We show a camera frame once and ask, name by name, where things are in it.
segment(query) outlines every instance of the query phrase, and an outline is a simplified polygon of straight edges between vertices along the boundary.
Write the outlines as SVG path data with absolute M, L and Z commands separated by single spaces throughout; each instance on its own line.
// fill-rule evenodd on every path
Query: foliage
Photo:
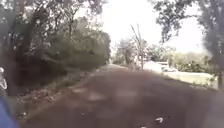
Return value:
M 9 87 L 89 69 L 109 59 L 110 37 L 93 29 L 79 10 L 102 11 L 102 0 L 0 1 L 0 65 Z
M 134 43 L 135 41 L 132 38 L 121 40 L 116 46 L 117 52 L 113 63 L 127 65 L 133 63 L 137 52 Z
M 170 46 L 151 44 L 146 48 L 147 60 L 168 61 L 175 50 Z
M 197 5 L 200 14 L 187 15 L 186 10 L 192 5 Z M 222 0 L 176 0 L 176 1 L 157 1 L 154 9 L 159 12 L 157 23 L 162 26 L 162 39 L 167 41 L 172 37 L 172 30 L 178 32 L 181 28 L 181 21 L 185 18 L 196 17 L 198 23 L 203 27 L 204 45 L 212 54 L 212 61 L 219 67 L 219 74 L 224 71 L 223 55 L 223 26 L 224 26 L 224 1 Z

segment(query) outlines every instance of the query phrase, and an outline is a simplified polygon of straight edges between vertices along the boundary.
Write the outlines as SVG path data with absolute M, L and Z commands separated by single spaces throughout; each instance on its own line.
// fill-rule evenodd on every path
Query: dirt road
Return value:
M 209 113 L 216 91 L 194 89 L 149 73 L 99 73 L 71 89 L 71 94 L 30 117 L 22 127 L 208 128 L 223 122 Z

